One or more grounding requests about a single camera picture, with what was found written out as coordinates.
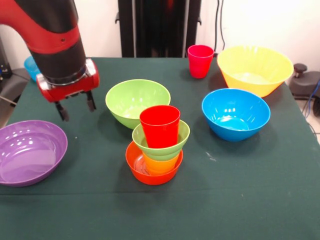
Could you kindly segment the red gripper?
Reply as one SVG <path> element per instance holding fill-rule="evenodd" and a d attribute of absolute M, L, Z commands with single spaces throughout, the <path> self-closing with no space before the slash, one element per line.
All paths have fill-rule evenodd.
<path fill-rule="evenodd" d="M 97 88 L 99 83 L 100 76 L 98 68 L 91 58 L 86 59 L 85 72 L 81 75 L 81 78 L 68 84 L 54 85 L 49 83 L 42 73 L 36 75 L 36 84 L 41 94 L 48 102 L 55 102 L 55 107 L 62 121 L 65 122 L 68 122 L 70 117 L 67 110 L 59 101 L 64 100 L 71 95 L 86 92 L 87 105 L 90 112 L 94 112 L 97 108 L 91 90 Z"/>

